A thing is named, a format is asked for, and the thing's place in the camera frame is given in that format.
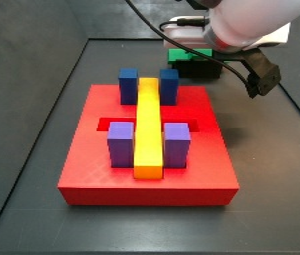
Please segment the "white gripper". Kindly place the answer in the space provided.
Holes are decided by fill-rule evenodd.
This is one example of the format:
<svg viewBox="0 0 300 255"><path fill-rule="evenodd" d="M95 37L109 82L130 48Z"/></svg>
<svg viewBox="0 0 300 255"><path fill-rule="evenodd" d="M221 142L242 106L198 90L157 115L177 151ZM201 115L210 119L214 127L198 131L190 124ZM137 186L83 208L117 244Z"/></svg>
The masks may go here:
<svg viewBox="0 0 300 255"><path fill-rule="evenodd" d="M256 42L244 47L244 50L258 47L273 47L288 42L290 24L284 25L274 32L262 36ZM213 46L205 42L202 36L203 29L195 26L178 26L175 23L163 26L163 33L183 46L201 49L213 49Z"/></svg>

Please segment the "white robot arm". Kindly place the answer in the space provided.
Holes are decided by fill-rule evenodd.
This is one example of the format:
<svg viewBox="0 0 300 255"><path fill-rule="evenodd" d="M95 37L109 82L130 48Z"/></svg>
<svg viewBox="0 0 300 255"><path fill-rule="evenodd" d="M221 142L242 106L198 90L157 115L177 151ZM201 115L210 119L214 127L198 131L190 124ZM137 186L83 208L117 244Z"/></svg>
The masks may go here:
<svg viewBox="0 0 300 255"><path fill-rule="evenodd" d="M266 43L288 41L289 23L300 16L300 0L190 0L207 9L205 16L177 16L171 21L198 18L201 27L167 24L163 33L189 48L236 53Z"/></svg>

